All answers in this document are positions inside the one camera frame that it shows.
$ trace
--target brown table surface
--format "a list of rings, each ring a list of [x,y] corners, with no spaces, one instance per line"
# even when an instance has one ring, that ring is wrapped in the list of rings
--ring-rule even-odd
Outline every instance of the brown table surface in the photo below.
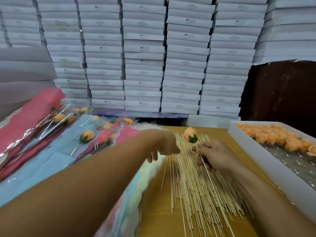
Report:
[[[186,127],[166,126],[171,132],[178,132],[182,134]],[[238,158],[251,168],[259,177],[266,182],[276,186],[266,176],[266,174],[256,165],[255,162],[243,151],[243,149],[231,138],[227,133],[227,129],[219,128],[196,128],[199,134],[206,134],[211,139],[217,139],[224,141],[228,147],[238,156]],[[182,221],[182,213],[180,202],[177,200],[174,204],[173,213],[171,213],[171,184],[170,184],[170,171],[166,171],[163,189],[161,190],[161,183],[164,174],[165,162],[157,172],[155,178],[153,178],[143,194],[141,203],[142,220],[139,228],[139,237],[182,237],[184,236],[184,228]],[[250,214],[246,214],[242,220],[240,217],[234,218],[234,221],[229,220],[230,225],[236,237],[256,237],[263,235],[259,228],[258,223],[251,217]],[[186,224],[186,234],[191,236],[191,232]],[[231,237],[231,233],[228,228],[224,229],[224,234]],[[195,223],[193,236],[198,237],[198,229]]]

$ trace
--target dark brown wall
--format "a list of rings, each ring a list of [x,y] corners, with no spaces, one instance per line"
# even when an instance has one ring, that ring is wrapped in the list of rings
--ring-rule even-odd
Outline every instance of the dark brown wall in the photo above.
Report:
[[[280,121],[316,137],[316,62],[252,66],[240,107],[242,120]]]

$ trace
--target human hand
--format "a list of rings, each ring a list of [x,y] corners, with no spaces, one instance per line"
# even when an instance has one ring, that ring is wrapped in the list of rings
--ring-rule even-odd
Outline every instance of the human hand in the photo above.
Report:
[[[199,143],[197,148],[193,146],[192,150],[199,154],[197,159],[198,166],[203,165],[201,155],[205,156],[207,161],[203,160],[206,168],[211,172],[219,171],[229,182],[232,181],[233,171],[244,167],[244,164],[223,141]]]
[[[154,137],[153,150],[151,152],[151,156],[147,158],[149,163],[158,159],[158,152],[161,155],[180,153],[180,149],[178,148],[176,142],[176,136],[173,133],[161,130],[148,130],[146,135],[147,138]]]

